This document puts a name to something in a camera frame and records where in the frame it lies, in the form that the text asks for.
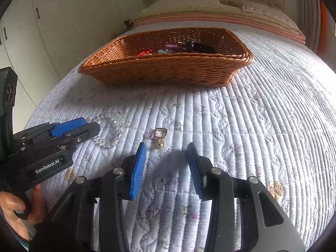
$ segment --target finger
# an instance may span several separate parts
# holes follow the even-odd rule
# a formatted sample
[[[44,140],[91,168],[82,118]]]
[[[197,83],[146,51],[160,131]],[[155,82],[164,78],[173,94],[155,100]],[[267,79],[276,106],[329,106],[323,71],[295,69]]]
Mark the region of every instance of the finger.
[[[9,192],[0,192],[0,206],[4,210],[25,210],[25,203],[17,196]]]
[[[41,223],[47,213],[45,200],[42,194],[42,187],[41,185],[37,185],[33,187],[33,195],[32,195],[32,206],[33,211],[28,216],[28,222],[31,225],[35,225],[37,223]]]

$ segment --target basket rim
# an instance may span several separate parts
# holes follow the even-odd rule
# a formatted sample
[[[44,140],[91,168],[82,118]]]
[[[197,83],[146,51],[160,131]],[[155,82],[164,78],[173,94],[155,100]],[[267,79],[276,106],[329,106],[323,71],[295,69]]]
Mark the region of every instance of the basket rim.
[[[159,30],[155,30],[155,31],[172,31],[172,30],[176,30],[176,29],[183,29],[183,28],[169,28],[169,29],[159,29]],[[167,54],[154,54],[154,55],[146,55],[146,56],[142,56],[142,57],[128,57],[128,58],[123,58],[123,59],[117,59],[117,60],[111,60],[111,61],[106,61],[106,62],[102,62],[99,64],[92,64],[92,65],[86,65],[86,63],[88,63],[89,60],[91,60],[94,56],[96,56],[97,54],[99,54],[99,52],[101,50],[103,50],[104,48],[106,48],[109,44],[120,40],[121,38],[124,37],[136,37],[139,34],[144,34],[144,33],[150,33],[152,31],[145,31],[145,32],[138,32],[138,33],[133,33],[133,34],[129,34],[129,35],[125,35],[122,37],[118,37],[114,40],[112,40],[111,42],[107,43],[106,45],[104,45],[100,50],[98,50],[97,52],[95,52],[94,54],[92,54],[90,57],[88,57],[78,68],[78,72],[82,72],[85,69],[88,68],[96,68],[99,67],[101,65],[107,65],[107,64],[112,64],[112,63],[123,63],[123,62],[131,62],[131,61],[137,61],[137,60],[144,60],[144,59],[156,59],[156,58],[171,58],[171,57],[203,57],[203,58],[207,58],[207,59],[216,59],[216,58],[220,58],[220,59],[228,59],[228,60],[243,60],[243,59],[253,59],[253,55],[251,53],[251,51],[247,48],[246,45],[244,45],[241,40],[230,30],[226,29],[226,28],[215,28],[215,27],[210,27],[210,28],[197,28],[197,27],[189,27],[189,28],[185,28],[185,29],[190,29],[190,30],[202,30],[202,29],[214,29],[214,30],[220,30],[220,31],[225,31],[226,33],[229,33],[232,38],[234,38],[236,40],[236,44],[238,44],[243,50],[244,53],[239,54],[239,55],[222,55],[222,54],[205,54],[205,53],[167,53]]]

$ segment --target pink blanket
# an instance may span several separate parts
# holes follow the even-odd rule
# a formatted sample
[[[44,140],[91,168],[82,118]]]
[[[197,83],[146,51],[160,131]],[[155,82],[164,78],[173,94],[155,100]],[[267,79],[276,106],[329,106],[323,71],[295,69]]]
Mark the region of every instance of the pink blanket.
[[[297,35],[294,33],[290,33],[289,29],[281,29],[280,25],[274,25],[280,28],[276,28],[270,25],[266,25],[263,23],[259,23],[257,21],[252,21],[250,19],[246,19],[242,17],[233,17],[226,16],[223,13],[176,13],[176,14],[167,14],[161,15],[158,17],[147,17],[142,18],[134,22],[134,27],[144,24],[152,24],[152,23],[160,23],[160,22],[170,22],[170,21],[220,21],[226,23],[233,24],[242,24],[251,26],[253,28],[259,28],[262,30],[266,30],[272,33],[275,33],[280,36],[284,36],[291,40],[297,41],[299,43],[305,44],[306,37],[304,35]]]

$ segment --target mattress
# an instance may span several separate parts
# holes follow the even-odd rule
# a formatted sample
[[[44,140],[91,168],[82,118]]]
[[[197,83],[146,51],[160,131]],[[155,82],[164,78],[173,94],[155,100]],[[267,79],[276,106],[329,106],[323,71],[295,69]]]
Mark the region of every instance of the mattress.
[[[135,154],[141,141],[148,161],[140,195],[124,202],[131,251],[204,250],[211,201],[195,193],[185,149],[194,142],[199,155],[231,176],[255,175],[276,197],[306,248],[319,237],[335,210],[336,75],[304,45],[267,31],[223,22],[183,21],[139,26],[129,32],[220,27],[232,30],[253,52],[223,88],[120,86],[106,88],[76,66],[33,113],[26,127],[91,120],[112,112],[125,122],[123,138],[106,149],[93,139],[78,146],[74,165],[43,184],[49,209],[71,181],[102,176]],[[151,138],[168,129],[165,147]],[[240,215],[236,212],[236,248]],[[94,217],[94,248],[98,247]]]

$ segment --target black door handle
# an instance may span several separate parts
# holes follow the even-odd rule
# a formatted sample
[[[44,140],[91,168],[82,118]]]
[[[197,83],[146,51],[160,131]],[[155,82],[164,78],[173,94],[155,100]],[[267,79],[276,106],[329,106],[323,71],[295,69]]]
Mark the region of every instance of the black door handle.
[[[6,28],[3,28],[3,32],[5,33],[5,39],[7,40]]]
[[[36,12],[37,12],[37,18],[40,19],[40,13],[38,8],[36,8]]]

